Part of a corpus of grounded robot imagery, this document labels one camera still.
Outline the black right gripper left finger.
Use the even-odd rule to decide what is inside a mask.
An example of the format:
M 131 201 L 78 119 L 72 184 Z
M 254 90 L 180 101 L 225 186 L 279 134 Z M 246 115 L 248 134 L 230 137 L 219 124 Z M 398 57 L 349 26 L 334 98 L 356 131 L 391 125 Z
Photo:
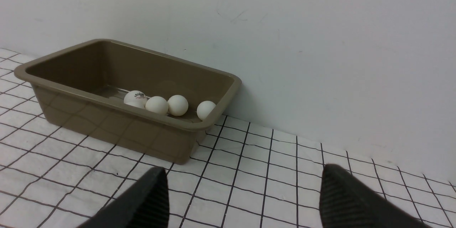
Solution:
M 166 171 L 153 167 L 80 228 L 166 228 L 170 203 Z

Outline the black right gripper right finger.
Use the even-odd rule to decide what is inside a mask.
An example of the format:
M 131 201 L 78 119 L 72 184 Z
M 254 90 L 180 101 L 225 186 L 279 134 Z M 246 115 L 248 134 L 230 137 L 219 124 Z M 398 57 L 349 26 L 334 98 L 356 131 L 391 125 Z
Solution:
M 426 228 L 336 164 L 323 168 L 319 213 L 324 228 Z

